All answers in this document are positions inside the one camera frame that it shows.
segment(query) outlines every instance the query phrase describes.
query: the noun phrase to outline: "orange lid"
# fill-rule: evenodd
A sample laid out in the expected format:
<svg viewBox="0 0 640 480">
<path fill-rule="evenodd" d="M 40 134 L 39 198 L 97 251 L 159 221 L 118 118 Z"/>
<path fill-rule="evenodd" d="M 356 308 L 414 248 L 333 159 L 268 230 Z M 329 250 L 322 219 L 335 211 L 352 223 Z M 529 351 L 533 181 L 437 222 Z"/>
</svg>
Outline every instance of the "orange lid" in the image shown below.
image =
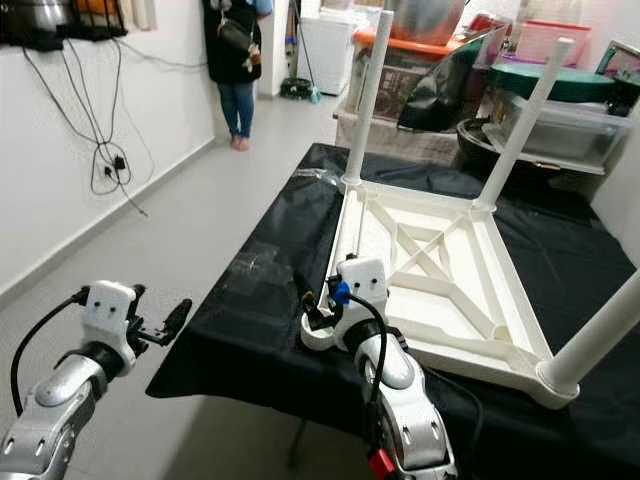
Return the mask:
<svg viewBox="0 0 640 480">
<path fill-rule="evenodd" d="M 362 43 L 367 47 L 371 47 L 376 40 L 376 32 L 373 29 L 359 30 L 355 33 L 354 38 L 356 42 Z M 399 48 L 400 50 L 440 55 L 442 57 L 446 57 L 462 45 L 462 43 L 453 39 L 450 39 L 449 43 L 446 45 L 428 45 L 426 43 L 410 42 L 408 40 L 399 40 L 397 38 L 389 39 L 389 48 Z"/>
</svg>

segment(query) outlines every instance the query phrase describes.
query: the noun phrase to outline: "electrical cord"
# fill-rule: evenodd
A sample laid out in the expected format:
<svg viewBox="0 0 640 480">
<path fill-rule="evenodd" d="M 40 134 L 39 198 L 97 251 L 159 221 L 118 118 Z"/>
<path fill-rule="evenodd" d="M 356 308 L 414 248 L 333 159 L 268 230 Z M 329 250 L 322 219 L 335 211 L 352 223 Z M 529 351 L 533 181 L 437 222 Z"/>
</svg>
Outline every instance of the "electrical cord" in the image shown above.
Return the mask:
<svg viewBox="0 0 640 480">
<path fill-rule="evenodd" d="M 369 403 L 375 404 L 378 399 L 378 394 L 380 393 L 380 383 L 382 382 L 382 373 L 384 371 L 384 362 L 387 357 L 387 326 L 382 319 L 382 315 L 376 307 L 371 305 L 365 299 L 358 297 L 357 295 L 353 295 L 351 293 L 347 294 L 347 298 L 349 300 L 353 300 L 356 303 L 359 303 L 364 308 L 369 310 L 378 323 L 378 328 L 380 329 L 380 357 L 378 359 L 378 365 L 376 366 L 376 373 L 373 377 L 373 384 L 371 386 L 371 396 L 369 398 Z"/>
<path fill-rule="evenodd" d="M 54 308 L 49 313 L 47 313 L 44 317 L 42 317 L 42 319 L 38 321 L 38 323 L 36 323 L 31 328 L 31 330 L 29 330 L 29 332 L 24 336 L 24 338 L 20 342 L 20 345 L 18 345 L 16 352 L 13 354 L 13 359 L 11 360 L 11 372 L 10 372 L 11 397 L 13 398 L 13 406 L 16 409 L 16 414 L 18 415 L 18 417 L 22 415 L 22 412 L 23 412 L 22 400 L 20 399 L 20 388 L 18 384 L 18 369 L 20 367 L 20 360 L 22 358 L 22 354 L 27 348 L 27 345 L 29 345 L 31 340 L 33 340 L 33 338 L 42 329 L 42 327 L 44 327 L 47 323 L 49 323 L 49 321 L 51 321 L 53 317 L 58 315 L 69 305 L 72 305 L 74 303 L 77 303 L 80 305 L 86 305 L 88 296 L 89 296 L 89 287 L 82 287 L 82 289 L 79 292 L 75 293 L 74 295 L 66 299 L 64 302 L 62 302 L 60 305 L 58 305 L 56 308 Z"/>
<path fill-rule="evenodd" d="M 140 129 L 136 125 L 136 122 L 133 121 L 133 117 L 131 115 L 131 112 L 129 111 L 129 108 L 127 107 L 127 97 L 125 95 L 125 90 L 124 90 L 123 83 L 120 83 L 120 103 L 122 105 L 122 109 L 124 110 L 125 115 L 129 119 L 129 124 L 131 125 L 133 130 L 136 132 L 136 135 L 138 136 L 138 140 L 140 140 L 140 143 L 142 144 L 142 146 L 144 147 L 145 151 L 147 152 L 147 158 L 149 159 L 149 165 L 150 165 L 151 168 L 149 169 L 149 174 L 147 175 L 147 178 L 142 182 L 142 183 L 146 184 L 153 178 L 153 175 L 155 174 L 155 171 L 156 171 L 156 164 L 153 161 L 153 155 L 151 154 L 151 148 L 149 148 L 149 145 L 147 145 L 147 142 L 145 141 L 144 136 L 142 135 L 142 132 L 140 132 Z"/>
<path fill-rule="evenodd" d="M 62 60 L 64 63 L 67 78 L 69 80 L 69 83 L 71 84 L 71 88 L 75 94 L 76 99 L 80 103 L 80 106 L 82 107 L 82 110 L 87 120 L 89 121 L 89 125 L 91 127 L 91 135 L 83 133 L 76 125 L 74 125 L 74 123 L 71 121 L 71 119 L 65 112 L 64 108 L 62 107 L 62 104 L 53 93 L 51 87 L 49 86 L 48 82 L 44 78 L 44 75 L 42 74 L 40 69 L 37 67 L 33 59 L 27 54 L 26 49 L 23 48 L 22 52 L 25 58 L 27 59 L 27 61 L 29 62 L 29 64 L 31 65 L 31 67 L 34 69 L 34 71 L 38 75 L 40 81 L 42 82 L 45 89 L 47 90 L 49 97 L 54 102 L 54 104 L 56 105 L 56 108 L 61 113 L 61 115 L 63 116 L 66 123 L 69 125 L 69 127 L 73 130 L 73 132 L 77 136 L 92 143 L 95 146 L 93 151 L 92 164 L 91 164 L 91 179 L 90 179 L 91 192 L 94 195 L 104 196 L 104 195 L 112 194 L 116 190 L 120 189 L 124 194 L 125 198 L 127 199 L 127 201 L 141 215 L 148 217 L 148 214 L 144 212 L 131 199 L 131 197 L 126 192 L 126 189 L 124 188 L 133 179 L 133 173 L 131 171 L 131 166 L 129 164 L 129 160 L 127 158 L 126 152 L 120 145 L 113 142 L 113 136 L 115 132 L 115 115 L 116 115 L 116 108 L 117 108 L 117 102 L 118 102 L 118 92 L 120 90 L 120 77 L 122 72 L 122 58 L 123 58 L 122 49 L 120 48 L 120 45 L 114 40 L 114 45 L 116 47 L 118 60 L 117 60 L 116 73 L 115 73 L 113 102 L 111 105 L 110 126 L 108 129 L 108 134 L 105 135 L 105 133 L 102 131 L 100 127 L 97 115 L 95 113 L 93 104 L 91 102 L 91 97 L 89 95 L 89 91 L 87 88 L 84 67 L 82 65 L 80 55 L 78 54 L 75 46 L 70 40 L 67 40 L 67 44 L 69 45 L 71 52 L 75 57 L 75 61 L 78 65 L 80 85 L 82 87 L 82 92 L 84 93 L 85 98 L 83 98 L 82 94 L 80 93 L 78 83 L 74 79 L 67 57 L 64 55 L 63 52 L 61 52 Z M 102 165 L 103 165 L 102 168 L 98 168 L 99 160 L 102 160 Z M 99 177 L 100 173 L 104 173 L 104 177 L 102 178 L 108 178 L 110 181 L 113 182 L 112 187 L 100 188 L 100 183 L 98 182 L 98 180 L 100 179 Z"/>
<path fill-rule="evenodd" d="M 131 46 L 130 44 L 128 44 L 127 42 L 124 42 L 122 40 L 113 39 L 113 41 L 115 43 L 117 43 L 118 45 L 122 45 L 123 47 L 131 50 L 133 53 L 138 55 L 143 60 L 149 60 L 151 62 L 157 62 L 157 63 L 160 63 L 162 65 L 165 65 L 165 66 L 168 66 L 168 67 L 171 67 L 171 68 L 182 68 L 182 69 L 185 69 L 185 70 L 201 70 L 201 69 L 203 69 L 204 67 L 206 67 L 208 65 L 207 62 L 196 63 L 196 64 L 172 62 L 172 61 L 169 61 L 169 60 L 165 60 L 164 58 L 156 57 L 154 55 L 149 55 L 147 53 L 141 52 L 137 48 Z"/>
<path fill-rule="evenodd" d="M 473 433 L 469 440 L 469 446 L 467 447 L 467 452 L 464 458 L 464 465 L 466 468 L 462 470 L 462 476 L 461 476 L 463 480 L 470 480 L 472 477 L 473 465 L 475 462 L 475 453 L 476 453 L 476 448 L 478 446 L 478 440 L 480 439 L 480 434 L 482 433 L 482 427 L 484 426 L 484 407 L 482 406 L 482 402 L 473 392 L 463 387 L 459 383 L 455 382 L 454 380 L 451 380 L 450 378 L 447 378 L 444 375 L 441 375 L 440 373 L 436 372 L 431 368 L 423 367 L 423 369 L 426 372 L 428 372 L 430 375 L 436 377 L 438 380 L 446 383 L 450 387 L 453 387 L 455 390 L 458 390 L 462 394 L 466 395 L 468 398 L 471 399 L 471 401 L 473 402 L 476 408 L 476 425 L 473 429 Z"/>
</svg>

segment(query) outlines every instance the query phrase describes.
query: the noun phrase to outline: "woman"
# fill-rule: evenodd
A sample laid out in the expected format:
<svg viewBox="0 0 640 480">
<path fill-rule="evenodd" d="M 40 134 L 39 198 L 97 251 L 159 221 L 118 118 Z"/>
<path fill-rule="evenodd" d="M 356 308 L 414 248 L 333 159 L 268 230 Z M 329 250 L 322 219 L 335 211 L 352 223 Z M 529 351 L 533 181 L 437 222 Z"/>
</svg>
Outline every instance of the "woman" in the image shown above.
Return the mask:
<svg viewBox="0 0 640 480">
<path fill-rule="evenodd" d="M 260 78 L 262 35 L 258 20 L 273 11 L 272 0 L 203 0 L 204 30 L 207 44 L 209 76 L 218 84 L 222 113 L 229 126 L 231 146 L 249 150 L 253 121 L 253 82 Z M 238 50 L 234 42 L 221 35 L 222 25 L 237 22 L 254 46 L 250 51 Z"/>
</svg>

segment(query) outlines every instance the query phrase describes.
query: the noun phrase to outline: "pot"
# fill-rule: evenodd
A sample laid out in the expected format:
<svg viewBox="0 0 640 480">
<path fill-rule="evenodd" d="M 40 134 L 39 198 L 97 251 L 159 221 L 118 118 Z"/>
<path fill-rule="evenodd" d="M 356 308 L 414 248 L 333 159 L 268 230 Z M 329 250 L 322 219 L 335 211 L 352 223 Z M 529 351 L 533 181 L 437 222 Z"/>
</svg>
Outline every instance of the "pot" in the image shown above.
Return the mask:
<svg viewBox="0 0 640 480">
<path fill-rule="evenodd" d="M 446 45 L 456 29 L 465 0 L 385 0 L 393 10 L 391 36 L 428 45 Z"/>
<path fill-rule="evenodd" d="M 0 14 L 4 33 L 55 32 L 73 22 L 70 0 L 4 0 Z"/>
</svg>

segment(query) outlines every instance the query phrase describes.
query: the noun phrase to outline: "black tablecloth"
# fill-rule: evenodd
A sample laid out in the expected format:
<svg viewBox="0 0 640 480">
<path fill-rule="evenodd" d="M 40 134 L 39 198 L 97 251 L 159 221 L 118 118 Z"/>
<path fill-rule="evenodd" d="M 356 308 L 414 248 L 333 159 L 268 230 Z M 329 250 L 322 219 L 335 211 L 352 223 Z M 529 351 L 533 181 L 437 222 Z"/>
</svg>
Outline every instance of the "black tablecloth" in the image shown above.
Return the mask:
<svg viewBox="0 0 640 480">
<path fill-rule="evenodd" d="M 346 158 L 344 149 L 313 145 L 300 166 L 340 174 Z M 482 187 L 457 171 L 375 155 L 367 157 L 363 178 L 469 198 Z M 590 212 L 584 200 L 526 187 L 510 185 L 495 218 L 556 352 L 634 268 L 589 214 L 575 214 Z M 361 397 L 352 360 L 337 351 L 312 353 L 300 344 L 291 281 L 293 269 L 320 291 L 341 204 L 332 185 L 291 178 L 180 335 L 147 393 L 231 397 L 359 434 Z M 558 412 L 516 391 L 458 379 L 486 410 L 476 471 L 492 478 L 640 478 L 638 360 L 640 335 L 634 331 L 582 382 L 579 399 Z M 464 452 L 475 421 L 473 405 L 429 375 L 427 382 L 454 450 Z"/>
</svg>

